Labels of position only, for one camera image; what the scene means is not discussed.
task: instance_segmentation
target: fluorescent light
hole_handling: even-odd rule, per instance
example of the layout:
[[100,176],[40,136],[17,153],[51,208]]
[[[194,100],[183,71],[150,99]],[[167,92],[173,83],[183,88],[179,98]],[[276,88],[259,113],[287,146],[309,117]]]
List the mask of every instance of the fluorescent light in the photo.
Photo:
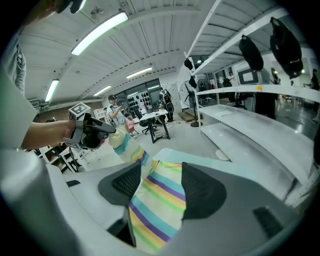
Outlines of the fluorescent light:
[[137,93],[138,93],[138,92],[134,92],[134,93],[128,95],[127,97],[130,97],[130,96],[135,95],[135,94],[137,94]]
[[111,85],[108,85],[107,87],[103,88],[102,90],[98,91],[93,96],[98,96],[99,94],[102,94],[105,90],[108,90],[111,87]]
[[148,90],[153,89],[153,88],[157,88],[157,87],[159,87],[159,86],[160,86],[160,85],[156,85],[156,86],[150,87],[150,88],[148,88]]
[[128,75],[126,78],[128,78],[128,79],[129,79],[129,78],[132,78],[132,77],[134,77],[134,76],[137,76],[137,75],[142,74],[142,73],[144,73],[144,72],[147,72],[147,71],[149,71],[149,70],[152,70],[152,67],[148,67],[148,68],[146,68],[146,69],[144,69],[144,70],[138,71],[137,73]]
[[82,39],[77,46],[71,51],[73,55],[80,55],[94,40],[103,35],[108,30],[114,28],[122,22],[125,22],[128,16],[124,11],[117,13],[116,15],[110,17],[105,22],[97,26],[93,31],[91,31],[84,39]]
[[77,12],[79,12],[79,11],[85,6],[86,1],[87,1],[87,0],[83,0],[83,1],[82,1],[81,5],[80,5],[80,8],[79,8],[79,10],[78,10]]
[[50,88],[48,90],[48,93],[46,94],[46,97],[45,97],[45,102],[48,102],[48,101],[51,100],[51,98],[54,95],[54,92],[55,92],[55,90],[57,88],[58,83],[59,83],[58,79],[52,80]]

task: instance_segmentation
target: purple stripe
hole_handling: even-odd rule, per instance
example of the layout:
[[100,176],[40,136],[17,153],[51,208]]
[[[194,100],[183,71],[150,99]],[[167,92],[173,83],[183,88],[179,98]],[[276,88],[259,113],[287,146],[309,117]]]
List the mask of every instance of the purple stripe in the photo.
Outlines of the purple stripe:
[[169,194],[175,196],[176,198],[179,198],[183,201],[186,201],[186,196],[184,194],[180,194],[179,192],[173,190],[172,188],[168,187],[166,184],[156,180],[155,178],[151,177],[150,175],[146,177],[149,181],[151,181],[153,184],[158,185],[163,190],[167,191]]
[[141,212],[134,206],[132,202],[129,203],[130,209],[135,213],[135,215],[138,217],[138,219],[149,229],[157,235],[159,238],[161,238],[163,241],[168,242],[170,237],[167,236],[165,233],[163,233],[161,230],[159,230],[157,227],[152,225],[149,220],[146,219],[145,216],[141,214]]
[[147,152],[144,150],[143,154],[142,154],[142,157],[137,159],[135,162],[141,162],[142,163],[145,160],[146,154],[147,154]]

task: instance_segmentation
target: pedestal fan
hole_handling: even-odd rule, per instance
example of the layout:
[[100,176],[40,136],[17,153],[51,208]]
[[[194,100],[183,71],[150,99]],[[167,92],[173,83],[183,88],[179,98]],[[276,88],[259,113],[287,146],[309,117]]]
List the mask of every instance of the pedestal fan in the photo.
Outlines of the pedestal fan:
[[185,81],[181,84],[180,90],[179,90],[179,97],[180,100],[186,104],[189,107],[193,107],[193,112],[194,112],[194,118],[195,120],[190,124],[192,127],[199,127],[199,123],[197,122],[197,116],[196,116],[196,96],[195,96],[195,91],[199,91],[199,87],[194,89],[190,84],[189,81]]

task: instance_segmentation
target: ceiling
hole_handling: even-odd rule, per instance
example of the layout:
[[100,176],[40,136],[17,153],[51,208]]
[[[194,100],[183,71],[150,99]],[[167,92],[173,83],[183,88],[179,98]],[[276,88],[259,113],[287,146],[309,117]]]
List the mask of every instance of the ceiling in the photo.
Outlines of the ceiling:
[[[176,70],[184,59],[211,1],[87,0],[84,8],[25,27],[20,47],[26,58],[25,96],[44,100],[51,81],[59,79],[52,102],[90,99],[111,85],[112,90],[135,85],[141,77],[126,78],[142,69],[142,77],[157,78]],[[95,8],[103,14],[91,15]],[[128,20],[107,31],[80,56],[71,54],[77,41],[108,17],[123,10]]]
[[[274,0],[223,0],[211,16],[201,36],[194,45],[190,56],[210,56],[223,46],[248,24],[262,17],[265,13],[278,8]],[[292,31],[301,47],[308,47],[303,34],[289,15],[280,20]],[[262,54],[270,52],[270,36],[273,28],[270,23],[260,27],[248,36]],[[204,66],[198,74],[213,73],[243,60],[239,43],[229,47],[224,53]]]

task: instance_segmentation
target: black cap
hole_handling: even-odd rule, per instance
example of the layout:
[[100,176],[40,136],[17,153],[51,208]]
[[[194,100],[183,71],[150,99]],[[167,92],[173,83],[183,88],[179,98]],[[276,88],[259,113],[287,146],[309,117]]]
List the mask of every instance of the black cap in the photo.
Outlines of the black cap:
[[109,101],[113,101],[113,100],[116,100],[118,97],[116,95],[109,95],[108,96],[108,100]]

